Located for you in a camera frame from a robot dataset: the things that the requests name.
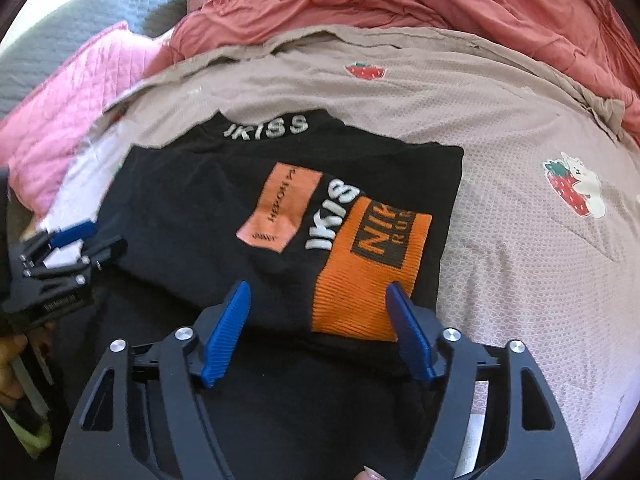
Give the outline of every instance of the strawberry patch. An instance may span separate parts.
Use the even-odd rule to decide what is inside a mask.
[[[546,160],[543,166],[551,187],[577,215],[596,218],[605,215],[600,180],[579,158],[563,153],[562,158]]]
[[[345,65],[345,69],[351,75],[356,76],[359,79],[364,79],[365,81],[371,81],[373,79],[380,79],[385,75],[386,69],[370,65],[368,63],[354,63],[351,65]]]

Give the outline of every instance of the orange patch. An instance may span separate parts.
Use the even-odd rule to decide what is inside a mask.
[[[431,215],[357,199],[316,281],[313,331],[395,341],[386,286],[400,282],[412,293],[430,225]]]
[[[322,173],[278,162],[262,188],[255,211],[236,236],[252,247],[281,253],[296,235]]]

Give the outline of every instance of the black t-shirt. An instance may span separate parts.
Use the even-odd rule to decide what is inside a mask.
[[[162,339],[247,280],[246,329],[204,394],[236,478],[351,479],[364,464],[407,478],[424,393],[368,294],[400,276],[434,307],[462,154],[324,110],[262,125],[217,114],[161,150],[134,148],[90,242],[119,234],[129,250],[96,305],[61,322],[70,403],[111,340]]]

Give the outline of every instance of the white fabric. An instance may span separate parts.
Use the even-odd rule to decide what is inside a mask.
[[[385,74],[357,78],[354,62]],[[587,476],[640,399],[640,153],[621,102],[547,65],[426,28],[310,27],[220,48],[142,82],[97,121],[45,225],[94,216],[133,142],[162,146],[218,110],[249,124],[318,107],[406,142],[464,147],[438,316],[479,342],[527,344]],[[554,190],[550,161],[590,182],[587,216]]]

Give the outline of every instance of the silver bolt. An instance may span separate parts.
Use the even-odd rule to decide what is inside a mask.
[[[509,343],[509,348],[512,352],[516,352],[516,354],[522,354],[527,349],[527,347],[524,346],[524,343],[517,339],[514,339]]]
[[[460,334],[460,332],[455,328],[446,328],[443,330],[442,336],[447,341],[460,341],[462,334]]]
[[[109,345],[109,350],[112,352],[122,352],[127,347],[127,342],[124,339],[116,339]]]
[[[180,341],[187,341],[193,337],[193,329],[189,326],[183,326],[175,331],[175,338]]]

